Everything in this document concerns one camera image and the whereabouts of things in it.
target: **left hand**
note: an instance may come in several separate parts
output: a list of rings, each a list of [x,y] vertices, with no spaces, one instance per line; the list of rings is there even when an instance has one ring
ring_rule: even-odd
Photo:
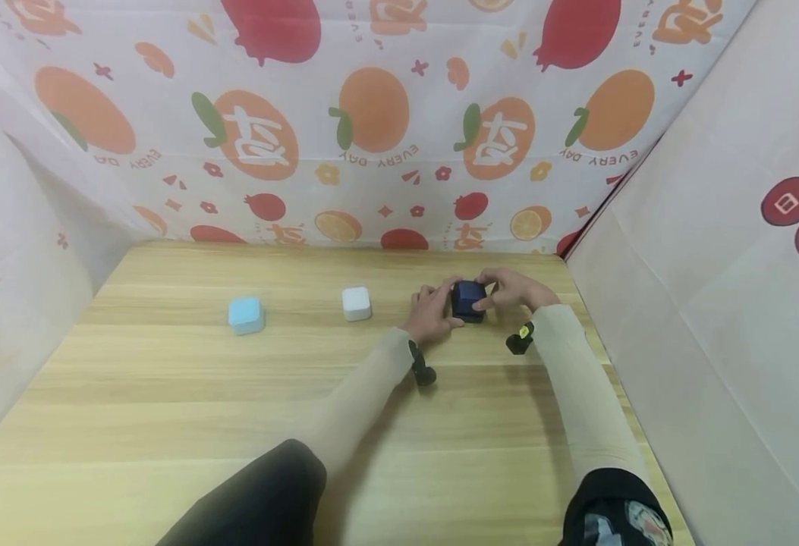
[[[462,281],[462,277],[448,277],[438,288],[423,285],[420,292],[411,294],[411,311],[400,328],[408,332],[414,343],[423,345],[441,340],[452,329],[466,324],[460,318],[445,317],[451,288],[458,281]]]

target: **light blue cube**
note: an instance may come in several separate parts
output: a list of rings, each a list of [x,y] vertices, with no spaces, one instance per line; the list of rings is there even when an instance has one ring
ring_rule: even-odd
[[[260,305],[259,298],[232,300],[228,321],[236,335],[261,332],[266,327],[266,310]]]

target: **fabric backdrop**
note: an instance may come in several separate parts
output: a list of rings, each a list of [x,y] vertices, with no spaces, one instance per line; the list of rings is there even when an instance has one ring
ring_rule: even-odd
[[[751,5],[0,0],[0,418],[133,240],[555,252]]]
[[[568,260],[704,544],[799,544],[798,52],[758,2]]]

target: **hand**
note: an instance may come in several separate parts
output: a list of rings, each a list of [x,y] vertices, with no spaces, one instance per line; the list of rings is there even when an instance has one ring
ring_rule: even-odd
[[[411,311],[408,320],[400,327],[408,332],[417,345],[438,341],[464,324],[460,318],[445,317],[445,306],[451,288],[462,277],[449,277],[438,288],[423,285],[420,292],[411,294]]]
[[[482,285],[496,283],[489,297],[476,301],[472,308],[476,311],[486,311],[492,308],[506,308],[506,306],[525,305],[531,312],[536,312],[542,306],[560,303],[558,294],[534,281],[526,275],[508,268],[485,269],[475,278],[475,282]]]

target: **chinese character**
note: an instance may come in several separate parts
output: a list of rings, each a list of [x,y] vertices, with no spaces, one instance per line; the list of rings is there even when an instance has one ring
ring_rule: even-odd
[[[47,36],[81,34],[76,24],[65,18],[65,6],[59,0],[7,0],[8,7],[20,18],[30,33]]]
[[[275,235],[275,242],[279,245],[305,245],[305,237],[302,237],[302,228],[298,227],[281,227],[278,224],[272,224],[271,228],[267,231],[272,231]]]
[[[790,211],[794,211],[799,205],[799,201],[797,197],[794,196],[792,193],[786,193],[783,196],[779,197],[779,200],[776,201],[776,211],[781,212],[782,214],[787,214]]]
[[[426,0],[371,0],[372,31],[375,34],[400,36],[411,29],[426,30],[426,21],[421,17],[426,10]]]
[[[487,140],[475,149],[473,165],[512,165],[514,163],[512,155],[517,151],[512,129],[525,131],[527,130],[526,123],[503,121],[502,112],[497,111],[493,116],[493,121],[485,121],[481,123],[481,126],[489,129]]]
[[[487,231],[487,228],[463,224],[456,231],[459,231],[459,238],[455,241],[455,249],[484,248],[484,236],[481,231]]]
[[[234,121],[238,125],[239,138],[236,140],[238,161],[246,165],[283,165],[290,162],[285,159],[283,146],[278,137],[269,128],[281,130],[280,123],[265,118],[253,118],[239,105],[234,107],[231,115],[223,115],[226,121]],[[254,133],[262,140],[254,139]]]
[[[708,44],[712,39],[709,29],[721,21],[723,15],[718,13],[721,11],[721,0],[704,1],[706,10],[690,5],[692,0],[678,0],[676,5],[669,6],[660,16],[652,38],[669,44],[689,44],[691,40]],[[673,27],[669,25],[670,16],[675,16]]]

